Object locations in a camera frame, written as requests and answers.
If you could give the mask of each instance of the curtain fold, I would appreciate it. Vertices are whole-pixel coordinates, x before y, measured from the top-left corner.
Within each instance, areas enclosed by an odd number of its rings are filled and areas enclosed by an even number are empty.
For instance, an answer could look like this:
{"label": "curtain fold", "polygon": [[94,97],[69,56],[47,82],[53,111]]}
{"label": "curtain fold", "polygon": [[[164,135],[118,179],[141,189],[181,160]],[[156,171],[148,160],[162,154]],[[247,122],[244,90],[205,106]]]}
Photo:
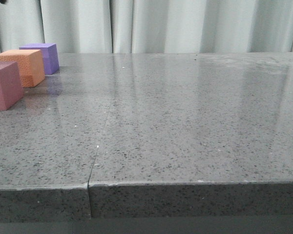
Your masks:
{"label": "curtain fold", "polygon": [[293,0],[8,0],[0,51],[53,42],[59,52],[293,50]]}

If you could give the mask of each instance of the gray table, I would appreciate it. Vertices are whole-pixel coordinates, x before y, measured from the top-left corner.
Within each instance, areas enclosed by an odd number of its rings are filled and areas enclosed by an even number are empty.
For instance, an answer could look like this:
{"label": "gray table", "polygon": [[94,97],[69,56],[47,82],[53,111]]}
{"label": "gray table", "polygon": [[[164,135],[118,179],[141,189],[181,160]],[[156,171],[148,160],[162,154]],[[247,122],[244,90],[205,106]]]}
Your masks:
{"label": "gray table", "polygon": [[60,66],[0,112],[0,222],[293,215],[293,53]]}

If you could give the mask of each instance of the foam cube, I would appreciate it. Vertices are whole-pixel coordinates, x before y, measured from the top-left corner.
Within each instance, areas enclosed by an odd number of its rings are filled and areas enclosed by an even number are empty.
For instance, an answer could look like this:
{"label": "foam cube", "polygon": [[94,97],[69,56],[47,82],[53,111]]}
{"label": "foam cube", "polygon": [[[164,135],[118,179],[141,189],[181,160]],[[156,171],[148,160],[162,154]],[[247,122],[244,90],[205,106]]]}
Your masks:
{"label": "foam cube", "polygon": [[0,61],[18,62],[22,87],[35,87],[44,80],[40,50],[8,50],[0,54]]}
{"label": "foam cube", "polygon": [[23,97],[21,78],[16,62],[0,62],[0,111],[9,109]]}
{"label": "foam cube", "polygon": [[41,50],[44,64],[44,72],[51,75],[59,70],[57,45],[54,43],[32,43],[20,47],[20,50]]}

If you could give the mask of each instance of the purple foam cube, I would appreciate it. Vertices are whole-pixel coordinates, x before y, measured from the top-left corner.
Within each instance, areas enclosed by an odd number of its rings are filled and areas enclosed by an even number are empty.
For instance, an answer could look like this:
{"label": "purple foam cube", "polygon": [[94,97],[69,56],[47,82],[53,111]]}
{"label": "purple foam cube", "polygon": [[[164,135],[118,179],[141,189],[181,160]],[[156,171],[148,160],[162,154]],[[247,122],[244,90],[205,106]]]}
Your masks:
{"label": "purple foam cube", "polygon": [[20,47],[20,50],[41,50],[44,73],[51,75],[59,70],[57,45],[54,43],[32,43]]}
{"label": "purple foam cube", "polygon": [[9,109],[23,97],[17,62],[0,62],[0,111]]}

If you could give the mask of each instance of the orange foam cube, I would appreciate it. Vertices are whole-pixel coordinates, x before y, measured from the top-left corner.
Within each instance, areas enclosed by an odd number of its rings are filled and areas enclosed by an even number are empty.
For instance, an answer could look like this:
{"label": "orange foam cube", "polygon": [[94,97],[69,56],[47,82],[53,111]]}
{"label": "orange foam cube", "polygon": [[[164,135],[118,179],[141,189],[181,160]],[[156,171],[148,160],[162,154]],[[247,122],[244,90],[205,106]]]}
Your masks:
{"label": "orange foam cube", "polygon": [[22,87],[35,87],[44,80],[44,67],[40,50],[8,50],[0,54],[0,61],[16,61]]}

